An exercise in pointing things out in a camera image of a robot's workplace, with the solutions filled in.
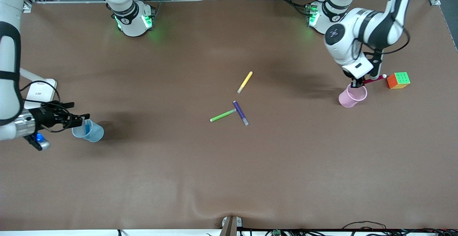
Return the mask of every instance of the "black cable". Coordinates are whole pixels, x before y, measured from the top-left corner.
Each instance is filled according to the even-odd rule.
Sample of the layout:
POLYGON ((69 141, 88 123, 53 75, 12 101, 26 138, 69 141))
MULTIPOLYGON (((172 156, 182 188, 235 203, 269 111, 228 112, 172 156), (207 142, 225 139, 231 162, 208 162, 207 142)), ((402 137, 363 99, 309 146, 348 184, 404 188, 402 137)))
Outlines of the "black cable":
POLYGON ((363 43, 360 42, 360 50, 358 51, 358 54, 356 56, 354 55, 356 42, 360 42, 358 40, 358 38, 353 39, 353 43, 351 44, 351 56, 352 56, 354 61, 359 58, 359 56, 361 55, 361 52, 363 50, 363 43))
POLYGON ((423 229, 418 229, 418 231, 434 231, 435 233, 439 234, 440 236, 445 236, 444 232, 440 229, 423 228, 423 229))
POLYGON ((359 222, 349 223, 349 224, 345 225, 344 227, 342 227, 342 229, 345 229, 346 227, 348 227, 350 225, 353 225, 353 224, 356 224, 356 223, 373 223, 375 225, 382 226, 385 229, 385 231, 387 231, 386 230, 386 226, 383 223, 377 223, 377 222, 371 222, 371 221, 359 221, 359 222))
POLYGON ((46 82, 46 81, 42 81, 42 80, 32 81, 32 82, 28 83, 27 86, 23 87, 22 89, 19 89, 19 91, 22 92, 22 91, 24 91, 26 88, 28 88, 29 86, 31 86, 32 84, 38 83, 38 82, 47 84, 48 86, 52 87, 52 89, 54 90, 54 92, 56 92, 56 94, 57 94, 57 100, 60 102, 60 94, 59 94, 59 92, 57 91, 57 89, 56 89, 55 87, 53 87, 51 84, 49 84, 49 83, 46 82))
POLYGON ((297 8, 297 7, 302 7, 302 8, 304 8, 305 5, 301 5, 301 4, 294 3, 292 0, 284 0, 284 1, 286 1, 288 4, 290 4, 291 6, 293 6, 294 9, 295 9, 297 12, 299 12, 300 14, 302 14, 302 15, 304 15, 304 16, 306 16, 306 17, 309 16, 308 14, 306 14, 305 12, 301 12, 301 10, 297 8))
POLYGON ((403 33, 407 36, 407 42, 405 42, 405 44, 399 48, 397 48, 396 50, 392 50, 391 52, 388 52, 388 53, 383 53, 383 54, 392 54, 392 53, 396 53, 396 52, 399 52, 400 50, 404 49, 409 43, 410 43, 410 33, 409 31, 399 23, 399 21, 397 21, 396 19, 394 19, 393 16, 391 16, 391 18, 393 19, 394 22, 396 22, 397 24, 399 24, 402 29, 403 29, 403 33))

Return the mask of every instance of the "brown cloth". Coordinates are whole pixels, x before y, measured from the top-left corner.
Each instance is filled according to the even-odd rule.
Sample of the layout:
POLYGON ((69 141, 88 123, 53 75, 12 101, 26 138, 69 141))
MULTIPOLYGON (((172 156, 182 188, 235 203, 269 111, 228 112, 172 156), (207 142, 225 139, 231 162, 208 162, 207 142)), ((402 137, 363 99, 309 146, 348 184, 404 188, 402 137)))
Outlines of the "brown cloth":
POLYGON ((105 138, 44 131, 42 152, 0 142, 0 228, 214 228, 226 215, 258 228, 457 228, 458 55, 427 0, 411 1, 406 28, 411 43, 382 71, 411 84, 368 84, 347 109, 337 97, 350 80, 281 0, 163 3, 138 38, 105 4, 33 5, 22 67, 56 79, 105 138), (234 100, 249 126, 209 122, 234 100))

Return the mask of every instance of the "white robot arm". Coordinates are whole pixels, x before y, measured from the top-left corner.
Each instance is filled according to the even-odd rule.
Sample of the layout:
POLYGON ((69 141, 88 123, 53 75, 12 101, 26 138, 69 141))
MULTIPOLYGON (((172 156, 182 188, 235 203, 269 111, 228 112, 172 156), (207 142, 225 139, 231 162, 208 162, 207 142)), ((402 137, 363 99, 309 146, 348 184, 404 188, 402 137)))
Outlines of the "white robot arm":
POLYGON ((352 87, 363 86, 366 74, 371 79, 380 75, 383 50, 395 44, 404 32, 408 4, 409 0, 388 0, 385 12, 356 8, 327 29, 326 48, 353 80, 352 87), (360 44, 367 45, 374 53, 363 53, 360 44))
POLYGON ((341 21, 353 0, 324 0, 312 3, 310 17, 307 18, 309 27, 313 27, 317 32, 324 34, 333 24, 341 21))
POLYGON ((37 132, 62 124, 64 129, 81 126, 88 115, 72 115, 73 103, 53 101, 25 110, 19 91, 21 58, 20 24, 24 0, 0 0, 0 141, 24 137, 36 149, 49 148, 37 132))
POLYGON ((134 0, 105 0, 113 11, 118 27, 129 37, 138 37, 153 29, 155 8, 134 0))

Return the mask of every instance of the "blue led light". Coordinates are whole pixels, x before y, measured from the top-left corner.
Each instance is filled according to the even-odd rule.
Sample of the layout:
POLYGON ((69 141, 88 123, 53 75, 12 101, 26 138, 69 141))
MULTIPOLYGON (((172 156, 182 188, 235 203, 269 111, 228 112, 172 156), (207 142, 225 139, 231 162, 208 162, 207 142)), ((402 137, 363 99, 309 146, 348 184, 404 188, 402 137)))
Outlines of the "blue led light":
POLYGON ((36 134, 36 141, 37 142, 41 142, 41 141, 44 141, 45 138, 43 137, 43 135, 41 135, 40 133, 37 133, 36 134))

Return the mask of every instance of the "cable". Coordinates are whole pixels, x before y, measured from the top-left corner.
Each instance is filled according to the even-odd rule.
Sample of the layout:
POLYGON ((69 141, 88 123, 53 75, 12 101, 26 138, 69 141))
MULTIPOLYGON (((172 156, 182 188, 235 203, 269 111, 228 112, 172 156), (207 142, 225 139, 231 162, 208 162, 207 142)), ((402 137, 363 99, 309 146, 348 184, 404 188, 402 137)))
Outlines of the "cable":
MULTIPOLYGON (((56 92, 57 101, 60 102, 60 94, 59 94, 59 91, 57 91, 57 89, 56 89, 54 86, 52 86, 51 84, 49 84, 49 83, 46 82, 46 81, 41 81, 41 80, 32 81, 32 82, 28 83, 28 84, 27 84, 25 87, 23 87, 22 89, 19 89, 19 91, 22 92, 22 91, 24 91, 26 88, 30 87, 31 84, 33 84, 33 83, 38 83, 38 82, 40 82, 40 83, 45 83, 45 84, 47 84, 48 86, 52 87, 52 89, 54 90, 54 92, 56 92)), ((70 121, 69 121, 69 123, 67 124, 67 126, 65 126, 65 127, 64 127, 63 129, 61 129, 61 130, 49 130, 49 128, 46 128, 46 130, 48 130, 48 131, 51 132, 51 133, 59 133, 59 132, 62 132, 62 131, 64 131, 64 130, 66 130, 67 128, 69 128, 70 125, 72 124, 72 120, 73 120, 73 115, 72 115, 72 113, 70 113, 70 112, 67 110, 67 108, 64 108, 63 106, 61 106, 61 105, 59 105, 59 104, 55 104, 55 103, 53 103, 53 102, 42 102, 42 101, 28 100, 28 99, 23 99, 23 100, 26 101, 26 102, 37 102, 37 103, 51 104, 51 105, 60 107, 60 108, 62 108, 62 110, 64 110, 65 112, 67 112, 67 114, 68 114, 69 117, 70 117, 70 121)))
POLYGON ((302 7, 302 8, 304 8, 305 5, 301 5, 301 4, 294 3, 292 0, 284 0, 284 1, 286 1, 288 4, 290 4, 291 6, 293 6, 293 8, 294 8, 297 12, 299 12, 300 14, 302 14, 302 15, 304 15, 304 16, 306 16, 306 17, 309 17, 309 16, 310 16, 310 15, 304 13, 304 12, 301 12, 301 10, 297 8, 297 7, 302 7))
POLYGON ((156 17, 157 14, 159 14, 159 10, 161 9, 161 4, 162 4, 162 0, 159 1, 159 5, 157 6, 156 13, 154 14, 154 17, 156 17))
POLYGON ((54 90, 54 92, 56 92, 57 94, 57 100, 60 102, 60 94, 59 92, 57 91, 57 89, 55 87, 53 87, 51 84, 49 84, 48 82, 46 81, 41 81, 41 80, 37 80, 37 81, 32 81, 30 83, 27 84, 27 86, 23 87, 22 89, 19 89, 20 92, 24 91, 26 88, 28 88, 29 86, 31 86, 32 84, 34 83, 44 83, 44 84, 47 84, 48 86, 52 87, 52 89, 54 90))
POLYGON ((373 223, 373 224, 375 224, 375 225, 382 226, 382 227, 385 229, 385 231, 388 231, 388 230, 386 229, 386 226, 385 226, 383 223, 377 223, 377 222, 371 222, 371 221, 359 221, 359 222, 349 223, 349 224, 345 225, 344 227, 342 227, 342 229, 345 229, 346 227, 348 227, 348 226, 350 226, 350 225, 353 225, 353 224, 356 224, 356 223, 373 223))
POLYGON ((402 27, 403 33, 407 36, 407 42, 405 42, 405 44, 404 44, 403 46, 397 48, 396 50, 392 50, 391 52, 383 53, 383 54, 392 54, 392 53, 399 52, 400 50, 404 49, 404 48, 410 43, 410 33, 409 33, 409 31, 408 31, 403 25, 401 25, 401 23, 399 23, 399 21, 397 21, 396 19, 394 19, 393 16, 391 16, 391 18, 393 19, 393 21, 394 21, 395 23, 397 23, 399 26, 402 27))

